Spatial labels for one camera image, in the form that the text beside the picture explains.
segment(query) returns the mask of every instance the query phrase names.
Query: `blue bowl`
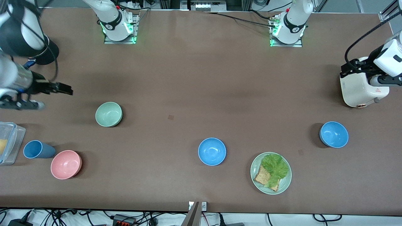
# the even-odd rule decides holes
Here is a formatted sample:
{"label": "blue bowl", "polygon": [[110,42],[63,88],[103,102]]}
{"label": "blue bowl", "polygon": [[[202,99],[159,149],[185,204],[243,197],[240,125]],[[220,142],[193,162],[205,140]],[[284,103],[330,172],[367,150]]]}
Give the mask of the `blue bowl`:
{"label": "blue bowl", "polygon": [[217,138],[207,138],[198,147],[198,157],[205,165],[219,165],[226,157],[226,147]]}
{"label": "blue bowl", "polygon": [[320,138],[329,147],[341,148],[348,143],[349,134],[339,122],[329,121],[321,127]]}

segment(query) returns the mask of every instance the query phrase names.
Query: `clear plastic container with lid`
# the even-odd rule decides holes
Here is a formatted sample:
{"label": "clear plastic container with lid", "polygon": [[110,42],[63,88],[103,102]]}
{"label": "clear plastic container with lid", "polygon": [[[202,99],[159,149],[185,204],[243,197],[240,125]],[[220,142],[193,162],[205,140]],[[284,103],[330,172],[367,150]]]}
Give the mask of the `clear plastic container with lid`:
{"label": "clear plastic container with lid", "polygon": [[24,135],[25,128],[12,122],[0,122],[0,166],[15,162]]}

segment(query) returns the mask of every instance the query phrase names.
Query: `green bowl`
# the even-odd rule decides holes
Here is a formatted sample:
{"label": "green bowl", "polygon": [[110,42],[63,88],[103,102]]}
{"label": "green bowl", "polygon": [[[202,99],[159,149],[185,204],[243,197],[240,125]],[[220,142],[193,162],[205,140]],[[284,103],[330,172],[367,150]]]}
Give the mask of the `green bowl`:
{"label": "green bowl", "polygon": [[98,107],[95,113],[96,122],[104,127],[117,125],[123,118],[120,105],[115,102],[106,102]]}
{"label": "green bowl", "polygon": [[258,170],[260,168],[261,161],[263,160],[263,158],[266,155],[270,155],[270,154],[278,154],[278,153],[274,153],[274,152],[262,153],[262,154],[258,155],[254,159],[254,161],[251,163],[251,170],[250,170],[251,180],[254,183],[254,185],[258,188],[258,190],[260,190],[268,195],[277,195],[277,194],[281,194],[282,192],[284,192],[289,187],[290,181],[292,180],[292,170],[290,169],[289,163],[286,161],[286,159],[283,156],[281,156],[281,157],[283,158],[283,161],[286,163],[287,167],[289,168],[289,171],[287,172],[286,176],[279,181],[278,191],[275,192],[270,188],[264,187],[264,185],[262,185],[254,180],[254,178],[257,175]]}

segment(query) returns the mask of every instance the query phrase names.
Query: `bowl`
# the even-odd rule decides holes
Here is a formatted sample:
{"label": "bowl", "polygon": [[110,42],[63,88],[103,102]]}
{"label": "bowl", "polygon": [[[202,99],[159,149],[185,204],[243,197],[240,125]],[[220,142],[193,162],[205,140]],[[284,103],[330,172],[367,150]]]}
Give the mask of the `bowl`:
{"label": "bowl", "polygon": [[207,138],[198,147],[198,157],[205,165],[219,165],[226,157],[226,147],[217,138]]}
{"label": "bowl", "polygon": [[123,118],[120,105],[115,102],[106,102],[98,107],[95,113],[96,122],[104,127],[117,125]]}
{"label": "bowl", "polygon": [[254,161],[251,163],[251,169],[250,169],[251,180],[252,180],[253,184],[255,185],[255,187],[257,187],[257,189],[260,190],[261,192],[268,194],[268,195],[278,195],[278,194],[281,194],[282,192],[284,192],[289,187],[290,182],[292,181],[292,170],[290,169],[289,163],[286,161],[286,159],[283,156],[280,155],[282,157],[283,161],[286,163],[289,170],[288,170],[286,176],[279,181],[278,191],[273,191],[270,188],[264,187],[264,185],[262,185],[254,180],[255,176],[258,173],[258,170],[260,169],[261,161],[263,160],[263,158],[266,155],[270,155],[270,154],[279,155],[278,153],[274,153],[274,152],[265,152],[265,153],[258,155],[254,159]]}
{"label": "bowl", "polygon": [[55,178],[64,180],[77,174],[81,165],[81,157],[75,151],[65,150],[54,157],[50,171]]}
{"label": "bowl", "polygon": [[329,121],[321,127],[320,138],[329,147],[341,148],[348,143],[349,134],[339,122]]}

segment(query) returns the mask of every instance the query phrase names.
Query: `red wire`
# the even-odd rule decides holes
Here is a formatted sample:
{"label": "red wire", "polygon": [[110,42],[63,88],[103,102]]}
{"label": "red wire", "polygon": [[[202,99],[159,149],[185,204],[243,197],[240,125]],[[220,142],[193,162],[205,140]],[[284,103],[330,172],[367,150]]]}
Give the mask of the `red wire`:
{"label": "red wire", "polygon": [[205,219],[205,221],[206,221],[207,225],[209,226],[209,223],[208,223],[207,217],[205,216],[205,214],[204,214],[204,213],[202,213],[202,215],[204,216],[204,219]]}

